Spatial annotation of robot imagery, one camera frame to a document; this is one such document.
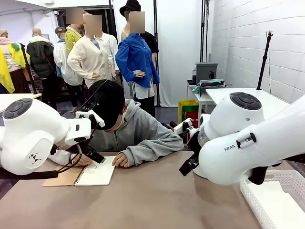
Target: hat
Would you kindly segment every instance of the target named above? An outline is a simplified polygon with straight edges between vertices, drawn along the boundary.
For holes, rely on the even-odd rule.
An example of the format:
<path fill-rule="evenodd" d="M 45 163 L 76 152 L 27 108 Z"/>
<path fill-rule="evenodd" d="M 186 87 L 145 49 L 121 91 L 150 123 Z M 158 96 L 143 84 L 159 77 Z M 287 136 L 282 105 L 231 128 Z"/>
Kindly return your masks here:
<path fill-rule="evenodd" d="M 115 125 L 119 115 L 122 115 L 125 105 L 124 90 L 114 81 L 100 80 L 88 89 L 88 96 L 92 96 L 94 93 L 95 95 L 89 102 L 96 103 L 93 110 L 104 120 L 103 129 L 109 130 Z"/>
<path fill-rule="evenodd" d="M 9 33 L 7 30 L 0 30 L 0 36 L 4 33 Z"/>
<path fill-rule="evenodd" d="M 125 6 L 120 8 L 120 13 L 125 17 L 124 12 L 125 10 L 130 10 L 130 11 L 141 11 L 141 5 L 137 0 L 127 0 L 127 3 Z"/>
<path fill-rule="evenodd" d="M 55 29 L 55 33 L 59 33 L 59 32 L 65 32 L 65 28 L 64 27 L 57 27 Z"/>

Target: yellow jacket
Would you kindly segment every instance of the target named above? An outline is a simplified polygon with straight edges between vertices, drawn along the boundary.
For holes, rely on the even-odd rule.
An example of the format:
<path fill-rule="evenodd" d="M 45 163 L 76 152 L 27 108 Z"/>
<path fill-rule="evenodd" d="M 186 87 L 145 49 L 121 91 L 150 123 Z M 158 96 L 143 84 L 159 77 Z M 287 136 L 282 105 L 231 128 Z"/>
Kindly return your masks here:
<path fill-rule="evenodd" d="M 16 51 L 12 47 L 11 44 L 8 44 L 7 46 L 9 48 L 9 51 L 12 54 L 13 60 L 17 64 L 19 64 L 20 66 L 25 68 L 25 60 L 23 57 L 22 50 L 19 49 L 19 51 Z M 6 90 L 8 90 L 9 93 L 13 93 L 15 91 L 13 82 L 10 77 L 10 72 L 9 72 L 8 66 L 7 66 L 5 58 L 4 58 L 4 54 L 3 54 L 1 45 L 0 45 L 0 83 L 6 88 Z"/>

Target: open notebook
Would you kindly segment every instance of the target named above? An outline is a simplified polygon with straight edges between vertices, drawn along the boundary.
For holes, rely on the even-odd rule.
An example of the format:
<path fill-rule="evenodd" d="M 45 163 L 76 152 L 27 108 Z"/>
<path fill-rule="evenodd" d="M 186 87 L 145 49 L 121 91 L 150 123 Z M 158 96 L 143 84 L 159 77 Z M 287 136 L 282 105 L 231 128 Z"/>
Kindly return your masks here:
<path fill-rule="evenodd" d="M 112 161 L 115 156 L 106 156 L 102 164 L 73 167 L 60 173 L 58 178 L 46 180 L 42 186 L 93 186 L 108 185 L 112 177 L 114 166 Z"/>

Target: brown pants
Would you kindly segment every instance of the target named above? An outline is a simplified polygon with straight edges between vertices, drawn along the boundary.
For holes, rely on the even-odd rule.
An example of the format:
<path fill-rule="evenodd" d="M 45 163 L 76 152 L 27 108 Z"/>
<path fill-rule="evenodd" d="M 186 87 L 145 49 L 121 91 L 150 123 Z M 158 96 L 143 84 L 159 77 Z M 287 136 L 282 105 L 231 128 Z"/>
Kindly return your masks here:
<path fill-rule="evenodd" d="M 23 74 L 23 69 L 10 72 L 15 91 L 13 93 L 31 93 L 27 80 Z"/>

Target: table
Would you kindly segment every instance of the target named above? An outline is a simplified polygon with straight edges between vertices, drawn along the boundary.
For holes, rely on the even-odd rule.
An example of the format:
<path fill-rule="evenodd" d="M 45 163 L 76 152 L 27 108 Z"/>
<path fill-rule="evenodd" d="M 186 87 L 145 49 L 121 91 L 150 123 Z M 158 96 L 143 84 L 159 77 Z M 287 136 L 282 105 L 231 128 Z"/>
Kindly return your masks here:
<path fill-rule="evenodd" d="M 244 92 L 255 96 L 261 103 L 264 112 L 264 118 L 268 119 L 286 108 L 289 103 L 271 95 L 263 90 L 255 88 L 222 88 L 222 89 L 206 89 L 206 92 L 217 105 L 227 95 L 234 92 Z"/>
<path fill-rule="evenodd" d="M 196 87 L 196 85 L 189 85 L 189 83 L 186 83 L 186 99 L 189 99 L 189 90 L 192 90 Z M 198 120 L 200 120 L 200 116 L 202 113 L 202 105 L 204 105 L 204 111 L 207 112 L 207 106 L 208 105 L 214 105 L 213 99 L 211 98 L 201 98 L 199 94 L 195 94 L 192 92 L 195 101 L 198 103 Z"/>
<path fill-rule="evenodd" d="M 30 98 L 35 99 L 40 97 L 41 94 L 0 94 L 0 113 L 5 111 L 5 109 L 13 102 L 23 99 Z"/>
<path fill-rule="evenodd" d="M 42 187 L 19 181 L 0 200 L 8 229 L 259 229 L 239 185 L 218 186 L 179 167 L 191 151 L 115 169 L 108 186 Z M 46 161 L 40 171 L 51 170 Z"/>

